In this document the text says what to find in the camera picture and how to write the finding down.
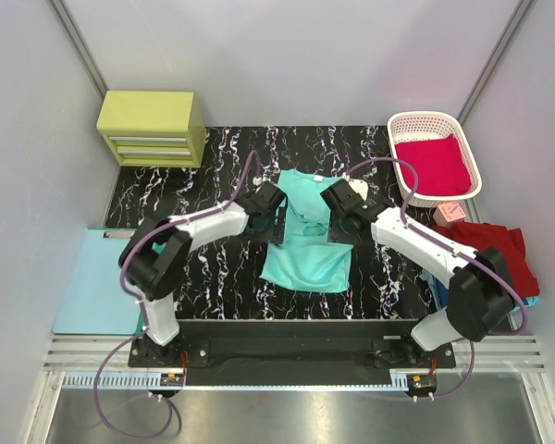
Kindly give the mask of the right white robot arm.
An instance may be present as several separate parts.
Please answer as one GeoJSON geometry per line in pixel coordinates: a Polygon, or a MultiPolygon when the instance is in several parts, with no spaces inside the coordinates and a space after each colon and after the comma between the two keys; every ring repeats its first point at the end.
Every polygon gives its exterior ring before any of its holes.
{"type": "Polygon", "coordinates": [[[523,304],[499,250],[478,251],[450,240],[388,199],[363,198],[346,179],[322,191],[321,197],[331,212],[331,225],[342,231],[347,242],[371,241],[389,247],[448,290],[447,305],[418,321],[401,344],[407,364],[422,366],[433,358],[435,349],[457,339],[481,341],[523,304]]]}

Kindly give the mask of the teal t shirt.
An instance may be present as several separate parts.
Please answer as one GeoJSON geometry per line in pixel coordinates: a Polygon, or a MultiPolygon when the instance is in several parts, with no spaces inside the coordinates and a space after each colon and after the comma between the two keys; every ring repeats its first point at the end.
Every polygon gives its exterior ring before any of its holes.
{"type": "Polygon", "coordinates": [[[277,186],[287,197],[284,237],[267,247],[262,279],[294,291],[348,288],[352,247],[328,240],[330,209],[321,197],[337,181],[295,169],[280,172],[277,186]]]}

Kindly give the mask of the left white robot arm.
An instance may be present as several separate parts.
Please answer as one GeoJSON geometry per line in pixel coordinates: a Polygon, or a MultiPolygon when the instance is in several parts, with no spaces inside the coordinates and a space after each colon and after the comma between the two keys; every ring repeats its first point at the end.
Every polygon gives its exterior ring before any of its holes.
{"type": "Polygon", "coordinates": [[[231,237],[280,243],[284,236],[286,193],[264,182],[253,191],[184,216],[147,216],[119,256],[121,288],[136,299],[141,336],[149,355],[162,366],[180,357],[179,322],[173,293],[190,253],[231,237]]]}

